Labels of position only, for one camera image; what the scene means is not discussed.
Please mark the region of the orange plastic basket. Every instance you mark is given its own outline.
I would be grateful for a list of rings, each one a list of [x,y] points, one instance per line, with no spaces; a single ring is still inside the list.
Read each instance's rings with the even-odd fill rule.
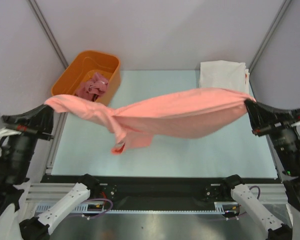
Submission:
[[[96,101],[109,105],[121,84],[121,61],[112,54],[86,50],[77,55],[51,88],[51,95],[74,95],[82,82],[98,72],[108,80],[105,94]]]

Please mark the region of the dark pink t-shirt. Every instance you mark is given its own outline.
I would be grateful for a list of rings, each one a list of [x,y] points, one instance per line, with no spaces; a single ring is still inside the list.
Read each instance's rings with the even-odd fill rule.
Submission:
[[[95,102],[99,97],[102,97],[108,89],[109,80],[101,73],[95,72],[88,74],[87,81],[80,83],[75,91],[75,96]]]

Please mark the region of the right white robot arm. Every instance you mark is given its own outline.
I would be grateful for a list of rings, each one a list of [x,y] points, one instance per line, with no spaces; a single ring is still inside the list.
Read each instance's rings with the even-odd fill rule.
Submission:
[[[245,100],[252,128],[258,137],[268,136],[286,180],[263,184],[254,193],[238,175],[223,180],[221,196],[236,202],[262,230],[266,240],[300,240],[300,109],[284,110]]]

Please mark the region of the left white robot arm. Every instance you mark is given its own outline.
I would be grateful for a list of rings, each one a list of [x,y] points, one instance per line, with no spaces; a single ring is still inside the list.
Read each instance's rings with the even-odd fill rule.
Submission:
[[[54,110],[40,105],[18,115],[0,116],[0,240],[48,240],[56,227],[85,200],[95,200],[101,188],[89,174],[81,176],[74,187],[55,205],[38,216],[18,220],[19,200],[38,140],[50,141]]]

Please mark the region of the light pink t-shirt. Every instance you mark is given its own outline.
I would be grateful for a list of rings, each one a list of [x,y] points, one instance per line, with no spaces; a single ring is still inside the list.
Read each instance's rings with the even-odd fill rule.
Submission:
[[[245,115],[246,100],[256,102],[247,93],[210,87],[165,94],[120,108],[67,94],[50,97],[45,105],[107,128],[115,138],[111,152],[120,155],[128,149],[150,146],[155,135],[182,139],[210,135]]]

